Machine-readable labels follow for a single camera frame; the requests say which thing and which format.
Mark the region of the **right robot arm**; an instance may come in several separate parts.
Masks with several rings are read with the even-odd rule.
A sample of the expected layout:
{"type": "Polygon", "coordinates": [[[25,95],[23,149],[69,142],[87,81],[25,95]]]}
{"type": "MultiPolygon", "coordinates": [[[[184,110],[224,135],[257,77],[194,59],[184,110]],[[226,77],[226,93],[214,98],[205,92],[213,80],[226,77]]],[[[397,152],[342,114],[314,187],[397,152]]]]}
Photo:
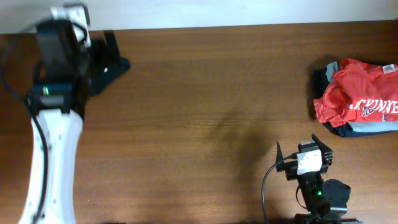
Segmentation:
{"type": "Polygon", "coordinates": [[[355,218],[345,218],[351,187],[337,179],[323,180],[333,163],[333,150],[316,135],[312,140],[298,145],[298,151],[284,157],[277,144],[276,171],[283,172],[288,181],[296,180],[297,193],[301,193],[306,214],[296,214],[295,223],[350,224],[361,223],[355,218]]]}

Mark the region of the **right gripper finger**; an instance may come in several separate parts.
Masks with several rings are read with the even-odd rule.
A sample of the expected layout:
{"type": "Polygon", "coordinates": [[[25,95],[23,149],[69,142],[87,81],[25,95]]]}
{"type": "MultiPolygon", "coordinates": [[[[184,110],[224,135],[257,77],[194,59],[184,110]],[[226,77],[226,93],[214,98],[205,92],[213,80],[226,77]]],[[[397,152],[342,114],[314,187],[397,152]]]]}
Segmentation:
{"type": "Polygon", "coordinates": [[[279,142],[277,142],[277,155],[276,155],[276,159],[275,159],[275,163],[278,164],[280,162],[282,162],[284,159],[282,151],[281,151],[281,147],[279,142]]]}
{"type": "Polygon", "coordinates": [[[319,147],[322,154],[332,154],[332,149],[330,149],[325,143],[321,142],[314,133],[312,133],[312,140],[319,147]]]}

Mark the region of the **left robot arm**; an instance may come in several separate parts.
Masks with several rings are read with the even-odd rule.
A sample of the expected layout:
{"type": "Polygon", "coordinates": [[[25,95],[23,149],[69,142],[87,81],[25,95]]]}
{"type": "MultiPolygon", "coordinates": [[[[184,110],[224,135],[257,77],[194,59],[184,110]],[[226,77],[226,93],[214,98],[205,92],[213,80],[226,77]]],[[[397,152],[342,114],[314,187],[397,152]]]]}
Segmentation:
{"type": "Polygon", "coordinates": [[[88,100],[130,67],[116,36],[90,39],[83,25],[47,19],[35,25],[42,54],[24,97],[33,152],[21,223],[75,223],[75,159],[88,100]]]}

